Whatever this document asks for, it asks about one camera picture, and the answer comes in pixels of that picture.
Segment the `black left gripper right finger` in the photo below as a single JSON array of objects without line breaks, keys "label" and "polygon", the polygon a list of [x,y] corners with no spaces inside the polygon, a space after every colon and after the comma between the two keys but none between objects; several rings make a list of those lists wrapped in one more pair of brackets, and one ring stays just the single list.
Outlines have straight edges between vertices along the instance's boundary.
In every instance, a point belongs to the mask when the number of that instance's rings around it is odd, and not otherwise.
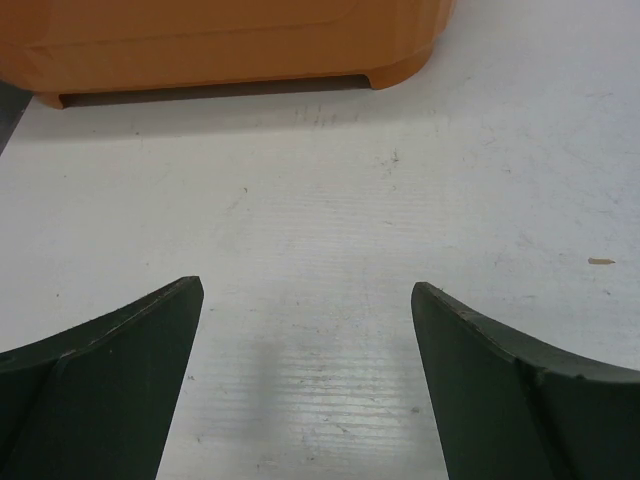
[{"label": "black left gripper right finger", "polygon": [[452,479],[635,479],[639,374],[554,347],[435,286],[411,295]]}]

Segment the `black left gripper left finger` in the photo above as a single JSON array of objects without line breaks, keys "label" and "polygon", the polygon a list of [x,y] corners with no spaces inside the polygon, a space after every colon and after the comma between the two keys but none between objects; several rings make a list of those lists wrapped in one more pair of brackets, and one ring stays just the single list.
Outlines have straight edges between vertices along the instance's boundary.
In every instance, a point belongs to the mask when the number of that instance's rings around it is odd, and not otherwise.
[{"label": "black left gripper left finger", "polygon": [[204,299],[197,276],[1,355],[4,479],[153,479]]}]

